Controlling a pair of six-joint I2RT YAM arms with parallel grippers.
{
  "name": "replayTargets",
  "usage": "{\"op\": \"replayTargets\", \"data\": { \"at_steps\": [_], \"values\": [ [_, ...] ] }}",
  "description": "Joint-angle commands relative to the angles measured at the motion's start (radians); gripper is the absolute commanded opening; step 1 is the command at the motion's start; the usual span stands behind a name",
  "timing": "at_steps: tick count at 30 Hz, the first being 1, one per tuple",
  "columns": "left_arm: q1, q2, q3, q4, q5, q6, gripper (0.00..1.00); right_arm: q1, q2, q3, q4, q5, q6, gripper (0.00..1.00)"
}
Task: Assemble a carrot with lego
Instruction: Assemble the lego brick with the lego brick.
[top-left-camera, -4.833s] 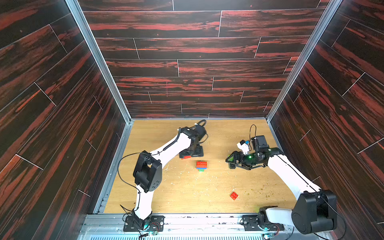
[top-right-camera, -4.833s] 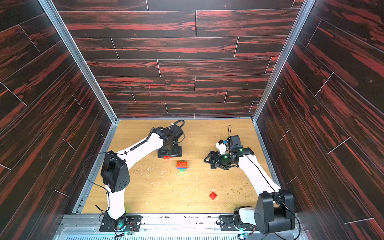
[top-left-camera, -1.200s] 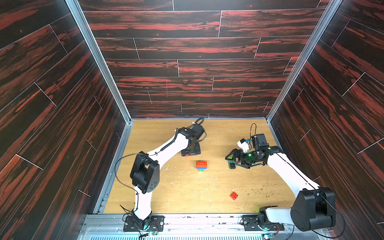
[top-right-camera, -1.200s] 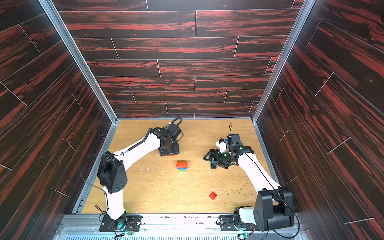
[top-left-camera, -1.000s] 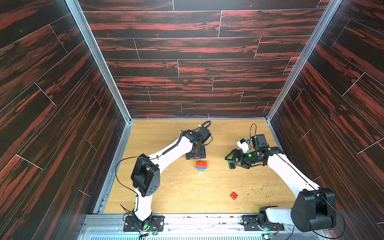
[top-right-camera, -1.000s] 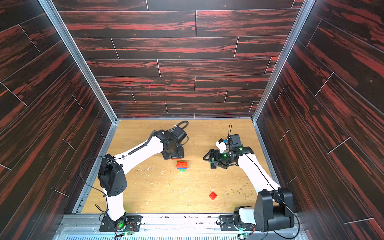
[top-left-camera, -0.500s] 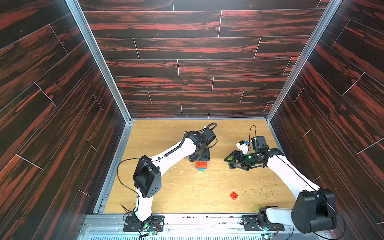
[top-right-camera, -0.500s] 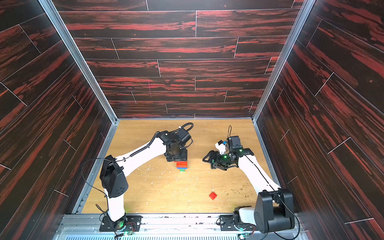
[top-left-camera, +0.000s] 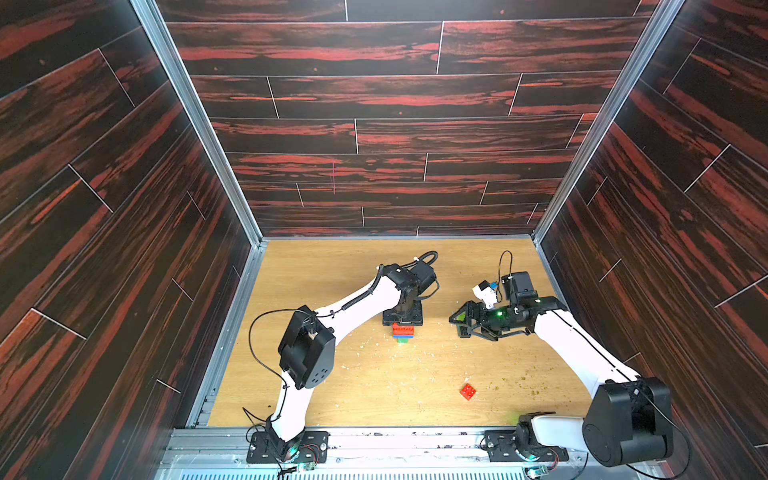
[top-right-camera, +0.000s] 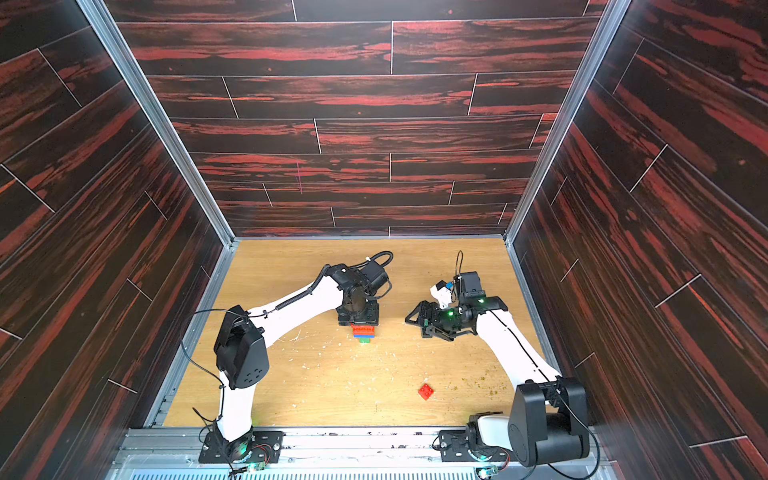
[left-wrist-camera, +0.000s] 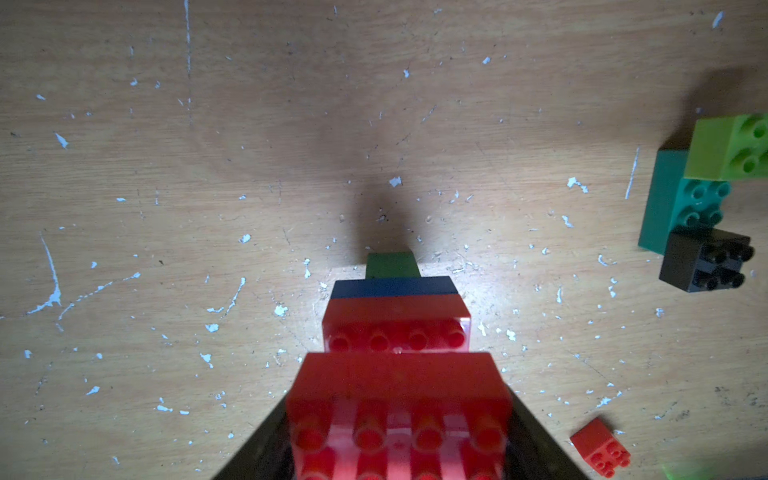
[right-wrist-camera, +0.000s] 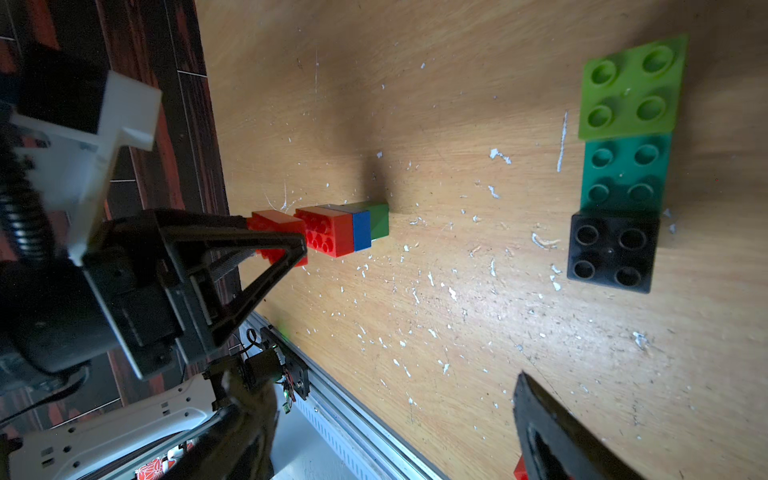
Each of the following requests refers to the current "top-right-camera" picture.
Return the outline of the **red small lego brick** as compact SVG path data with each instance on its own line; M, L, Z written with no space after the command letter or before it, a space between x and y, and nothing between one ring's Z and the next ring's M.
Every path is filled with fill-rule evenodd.
M428 400L434 394L434 389L429 384L424 383L418 389L418 394L423 400Z

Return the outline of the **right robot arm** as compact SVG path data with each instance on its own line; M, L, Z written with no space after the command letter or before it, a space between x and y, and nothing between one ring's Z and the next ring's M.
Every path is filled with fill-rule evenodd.
M430 288L432 301L420 302L405 323L424 338L452 342L464 335L483 340L515 388L510 413L472 415L459 448L479 461L496 453L523 467L585 458L590 452L585 388L566 378L532 346L507 305L489 296L475 272Z

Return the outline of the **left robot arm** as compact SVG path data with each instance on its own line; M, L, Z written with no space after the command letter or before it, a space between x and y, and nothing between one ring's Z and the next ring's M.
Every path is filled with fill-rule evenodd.
M378 290L391 286L385 267L393 258L392 252L382 251L356 265L325 265L309 285L281 299L250 310L227 310L213 347L224 385L214 432L226 446L250 441L255 387L269 370L268 349L277 340L330 311L341 326L379 325L383 295Z

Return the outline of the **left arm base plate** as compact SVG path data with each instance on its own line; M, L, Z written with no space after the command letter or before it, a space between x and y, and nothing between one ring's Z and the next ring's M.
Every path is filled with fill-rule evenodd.
M203 441L198 462L201 464L273 464L280 458L284 432L252 429L236 440L225 440L217 428Z

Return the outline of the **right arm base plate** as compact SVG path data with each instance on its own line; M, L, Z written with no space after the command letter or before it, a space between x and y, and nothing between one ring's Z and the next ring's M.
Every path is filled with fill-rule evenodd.
M470 452L465 429L440 430L432 443L432 448L439 453L443 463L478 462Z

